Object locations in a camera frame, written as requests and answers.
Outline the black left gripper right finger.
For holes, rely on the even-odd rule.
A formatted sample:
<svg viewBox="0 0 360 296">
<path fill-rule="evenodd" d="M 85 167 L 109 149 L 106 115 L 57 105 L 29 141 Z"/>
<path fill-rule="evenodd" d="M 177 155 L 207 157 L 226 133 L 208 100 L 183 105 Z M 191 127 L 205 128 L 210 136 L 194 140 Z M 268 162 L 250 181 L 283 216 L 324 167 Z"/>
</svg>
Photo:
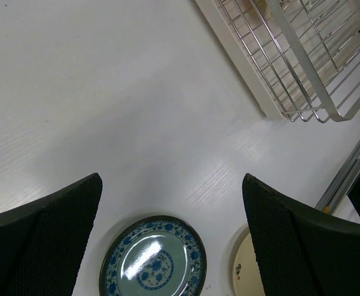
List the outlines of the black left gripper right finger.
<svg viewBox="0 0 360 296">
<path fill-rule="evenodd" d="M 242 195 L 266 295 L 360 295 L 360 224 L 287 197 L 250 173 Z"/>
</svg>

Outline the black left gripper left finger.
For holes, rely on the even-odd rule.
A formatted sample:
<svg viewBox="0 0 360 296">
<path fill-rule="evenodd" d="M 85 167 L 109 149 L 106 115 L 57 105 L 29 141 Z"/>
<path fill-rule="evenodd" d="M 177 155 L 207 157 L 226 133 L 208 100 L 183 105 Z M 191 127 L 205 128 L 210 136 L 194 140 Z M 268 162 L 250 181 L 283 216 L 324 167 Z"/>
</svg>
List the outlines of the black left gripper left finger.
<svg viewBox="0 0 360 296">
<path fill-rule="evenodd" d="M 0 295 L 71 295 L 101 195 L 93 173 L 0 213 Z"/>
</svg>

